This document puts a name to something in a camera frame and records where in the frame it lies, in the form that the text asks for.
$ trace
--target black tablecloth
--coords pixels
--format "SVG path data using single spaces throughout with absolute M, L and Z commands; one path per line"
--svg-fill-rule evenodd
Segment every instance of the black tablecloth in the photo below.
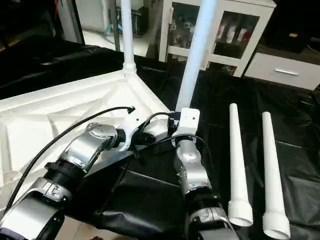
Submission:
M 137 73 L 174 110 L 181 64 L 136 57 Z M 121 69 L 123 54 L 95 46 L 33 38 L 0 53 L 0 97 L 7 98 Z M 269 239 L 265 211 L 262 112 L 272 115 L 285 211 L 292 240 L 320 239 L 320 99 L 312 92 L 200 72 L 191 106 L 200 110 L 199 135 L 209 144 L 224 207 L 230 199 L 229 104 L 237 103 L 254 225 L 235 227 L 240 239 Z M 178 239 L 184 208 L 169 144 L 146 148 L 87 177 L 68 214 L 97 228 L 139 239 Z

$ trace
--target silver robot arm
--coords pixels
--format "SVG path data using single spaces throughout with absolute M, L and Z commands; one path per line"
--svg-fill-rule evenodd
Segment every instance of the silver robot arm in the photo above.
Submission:
M 195 134 L 199 111 L 183 108 L 177 134 Z M 174 168 L 187 212 L 185 233 L 190 240 L 239 240 L 222 208 L 220 195 L 213 190 L 202 157 L 192 137 L 176 138 Z
M 46 164 L 47 173 L 4 214 L 0 221 L 0 240 L 54 240 L 64 222 L 66 204 L 100 153 L 112 148 L 128 150 L 131 138 L 147 117 L 135 110 L 120 129 L 90 123 L 56 162 Z

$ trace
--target white plastic tray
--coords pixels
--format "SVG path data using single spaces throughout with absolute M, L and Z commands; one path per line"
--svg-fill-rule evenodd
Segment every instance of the white plastic tray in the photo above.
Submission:
M 120 106 L 134 106 L 150 115 L 169 112 L 135 73 L 125 76 L 122 70 L 0 100 L 0 215 L 25 168 L 49 141 L 85 117 Z M 116 110 L 91 122 L 118 127 L 127 115 L 126 110 Z M 18 197 L 37 177 L 43 176 L 45 164 L 55 162 L 86 125 L 64 136 L 39 159 Z M 147 130 L 161 136 L 167 131 L 166 125 L 167 118 L 160 116 Z M 103 168 L 104 161 L 112 162 L 129 154 L 104 152 L 90 172 Z

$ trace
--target white plastic pipe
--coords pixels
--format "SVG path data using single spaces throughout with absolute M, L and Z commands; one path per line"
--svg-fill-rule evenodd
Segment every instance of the white plastic pipe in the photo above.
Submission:
M 263 215 L 263 231 L 274 239 L 290 238 L 290 224 L 286 216 L 282 193 L 277 149 L 269 112 L 262 114 L 265 213 Z
M 134 60 L 134 40 L 132 33 L 131 0 L 121 0 L 121 21 L 123 34 L 124 63 L 125 72 L 135 72 L 136 64 Z
M 207 41 L 212 29 L 217 1 L 202 0 L 175 107 L 177 112 L 181 112 L 182 108 L 190 107 L 199 70 L 207 49 Z
M 229 221 L 235 225 L 248 227 L 254 223 L 252 208 L 248 200 L 247 180 L 242 150 L 237 104 L 230 110 L 230 188 L 228 204 Z

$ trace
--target drawer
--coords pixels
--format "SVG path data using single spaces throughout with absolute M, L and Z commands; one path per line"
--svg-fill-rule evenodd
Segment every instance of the drawer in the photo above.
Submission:
M 320 84 L 320 66 L 256 53 L 245 76 L 314 90 Z

